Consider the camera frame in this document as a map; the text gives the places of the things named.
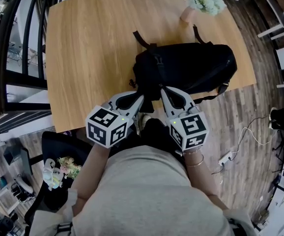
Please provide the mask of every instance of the white cable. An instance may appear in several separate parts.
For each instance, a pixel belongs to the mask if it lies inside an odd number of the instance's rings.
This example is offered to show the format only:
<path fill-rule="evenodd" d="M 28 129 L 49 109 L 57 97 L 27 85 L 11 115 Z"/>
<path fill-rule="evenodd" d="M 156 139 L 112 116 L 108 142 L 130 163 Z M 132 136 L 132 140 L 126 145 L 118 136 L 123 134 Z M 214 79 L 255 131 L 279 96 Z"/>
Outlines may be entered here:
<path fill-rule="evenodd" d="M 272 142 L 274 136 L 277 134 L 277 131 L 276 131 L 275 134 L 271 137 L 271 140 L 269 140 L 267 143 L 262 144 L 262 143 L 259 142 L 259 141 L 257 140 L 257 138 L 254 136 L 252 130 L 250 130 L 250 129 L 247 128 L 247 127 L 243 127 L 243 129 L 242 129 L 241 132 L 240 132 L 239 138 L 238 138 L 238 144 L 239 144 L 238 150 L 237 150 L 237 151 L 231 151 L 231 153 L 238 153 L 238 152 L 240 151 L 240 143 L 241 143 L 240 138 L 241 138 L 241 135 L 242 135 L 242 132 L 244 131 L 244 129 L 249 130 L 249 131 L 251 132 L 251 134 L 252 134 L 252 137 L 255 139 L 255 141 L 256 141 L 258 144 L 262 145 L 262 146 L 267 145 L 268 143 Z"/>
<path fill-rule="evenodd" d="M 260 215 L 260 219 L 262 218 L 262 215 L 261 215 L 261 213 L 260 213 L 260 208 L 261 208 L 261 204 L 262 204 L 262 202 L 265 202 L 266 204 L 269 204 L 270 203 L 270 201 L 264 201 L 264 199 L 262 199 L 262 201 L 260 201 L 259 203 L 258 203 L 258 205 L 257 205 L 257 212 L 259 213 L 259 215 Z"/>

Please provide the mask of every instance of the bracelet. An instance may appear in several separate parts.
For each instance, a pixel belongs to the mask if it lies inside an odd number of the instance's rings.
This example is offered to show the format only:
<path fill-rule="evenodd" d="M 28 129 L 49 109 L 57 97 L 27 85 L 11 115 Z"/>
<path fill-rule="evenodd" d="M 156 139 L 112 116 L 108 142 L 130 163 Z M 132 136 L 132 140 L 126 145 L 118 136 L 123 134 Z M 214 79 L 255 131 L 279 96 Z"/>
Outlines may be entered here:
<path fill-rule="evenodd" d="M 202 161 L 201 161 L 201 162 L 199 162 L 198 164 L 195 164 L 195 165 L 188 165 L 188 164 L 186 164 L 186 166 L 187 166 L 187 167 L 195 167 L 195 166 L 199 166 L 200 164 L 202 164 L 202 163 L 203 163 L 203 161 L 204 161 L 204 155 L 202 155 Z"/>
<path fill-rule="evenodd" d="M 199 146 L 195 151 L 191 151 L 191 152 L 182 152 L 183 156 L 185 155 L 191 155 L 191 154 L 194 154 L 194 153 L 197 153 L 199 150 L 200 150 L 201 146 Z"/>

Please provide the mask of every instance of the floor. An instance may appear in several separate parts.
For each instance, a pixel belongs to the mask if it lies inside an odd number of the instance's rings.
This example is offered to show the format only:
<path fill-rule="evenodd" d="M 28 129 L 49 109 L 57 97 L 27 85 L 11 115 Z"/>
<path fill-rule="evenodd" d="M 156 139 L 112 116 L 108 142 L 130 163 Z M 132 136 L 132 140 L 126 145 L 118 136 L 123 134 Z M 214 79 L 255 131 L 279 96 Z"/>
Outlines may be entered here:
<path fill-rule="evenodd" d="M 22 172 L 23 167 L 21 159 L 11 163 L 11 165 L 9 166 L 3 157 L 3 152 L 5 151 L 5 149 L 8 146 L 21 143 L 23 147 L 28 149 L 30 158 L 38 156 L 42 154 L 41 136 L 44 133 L 44 131 L 55 132 L 55 129 L 52 127 L 45 130 L 41 130 L 39 132 L 24 135 L 18 139 L 9 140 L 8 142 L 6 142 L 6 145 L 0 147 L 0 177 L 4 176 L 8 184 L 11 184 L 13 182 L 13 178 L 15 178 L 18 174 L 23 173 Z M 43 183 L 43 177 L 42 177 L 43 166 L 44 166 L 43 162 L 39 162 L 37 164 L 32 165 L 33 175 L 28 176 L 28 180 L 31 183 L 36 195 L 38 194 L 38 191 Z M 10 208 L 16 202 L 16 199 L 12 196 L 11 192 L 9 191 L 6 192 L 4 195 L 2 195 L 0 200 L 6 209 Z M 15 208 L 15 212 L 18 214 L 20 222 L 22 223 L 24 222 L 24 215 L 27 212 L 27 210 L 30 208 L 32 203 L 33 200 L 25 204 L 19 204 Z"/>
<path fill-rule="evenodd" d="M 206 162 L 212 172 L 221 169 L 218 160 L 229 151 L 237 150 L 237 140 L 240 131 L 256 117 L 265 117 L 271 107 L 284 107 L 284 90 L 276 89 L 275 85 L 282 80 L 274 57 L 274 47 L 268 37 L 258 39 L 257 34 L 266 29 L 253 2 L 249 0 L 224 0 L 236 20 L 249 50 L 257 84 L 242 89 L 226 92 L 214 100 L 204 101 L 199 107 L 205 112 L 210 135 L 208 143 L 202 148 Z M 260 146 L 247 133 L 241 143 L 240 151 L 233 162 L 228 162 L 223 171 L 213 175 L 219 184 L 221 200 L 230 208 L 245 208 L 253 218 L 260 207 L 265 207 L 270 198 L 267 193 L 270 182 L 276 174 L 271 171 L 279 168 L 278 161 L 272 152 L 279 141 L 279 137 L 268 129 L 268 119 L 258 119 L 252 123 L 250 129 L 260 142 L 271 143 Z M 41 153 L 41 132 L 20 138 L 23 145 L 29 149 L 30 155 Z M 6 167 L 2 153 L 5 147 L 0 147 L 0 176 L 6 172 L 17 174 L 21 168 L 16 162 L 10 169 Z M 34 176 L 31 179 L 35 190 L 41 185 L 40 165 L 33 167 Z M 16 208 L 19 215 L 24 215 L 30 203 Z"/>

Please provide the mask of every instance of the black chair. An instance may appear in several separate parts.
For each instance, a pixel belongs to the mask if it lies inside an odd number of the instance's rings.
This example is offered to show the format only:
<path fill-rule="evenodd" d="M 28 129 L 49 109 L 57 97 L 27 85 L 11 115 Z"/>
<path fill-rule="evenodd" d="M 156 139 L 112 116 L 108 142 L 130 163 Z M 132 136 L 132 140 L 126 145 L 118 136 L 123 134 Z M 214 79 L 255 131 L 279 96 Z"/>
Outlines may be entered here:
<path fill-rule="evenodd" d="M 21 159 L 23 164 L 23 171 L 27 175 L 33 175 L 32 165 L 43 160 L 43 155 L 38 155 L 33 158 L 29 157 L 28 150 L 26 148 L 21 148 Z"/>
<path fill-rule="evenodd" d="M 71 156 L 74 158 L 76 164 L 83 165 L 91 149 L 92 146 L 90 144 L 74 137 L 48 131 L 42 135 L 43 160 L 44 162 L 48 158 L 55 160 L 56 167 L 58 168 L 60 164 L 57 162 L 57 159 L 65 156 Z M 24 216 L 25 222 L 29 225 L 26 228 L 26 235 L 29 233 L 34 214 L 37 210 L 57 212 L 64 205 L 67 201 L 67 190 L 71 187 L 72 183 L 73 179 L 64 179 L 62 188 L 59 187 L 49 191 L 48 185 L 43 182 L 33 205 Z"/>

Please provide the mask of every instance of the gray shirt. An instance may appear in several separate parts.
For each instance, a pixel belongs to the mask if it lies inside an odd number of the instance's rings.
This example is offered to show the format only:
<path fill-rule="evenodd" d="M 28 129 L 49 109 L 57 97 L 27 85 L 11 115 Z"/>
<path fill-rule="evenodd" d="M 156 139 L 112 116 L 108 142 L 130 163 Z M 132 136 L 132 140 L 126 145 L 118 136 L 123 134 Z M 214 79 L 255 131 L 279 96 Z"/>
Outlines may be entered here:
<path fill-rule="evenodd" d="M 77 236 L 232 236 L 237 224 L 255 235 L 244 211 L 223 212 L 191 187 L 171 154 L 148 146 L 112 156 L 97 190 L 72 221 Z"/>

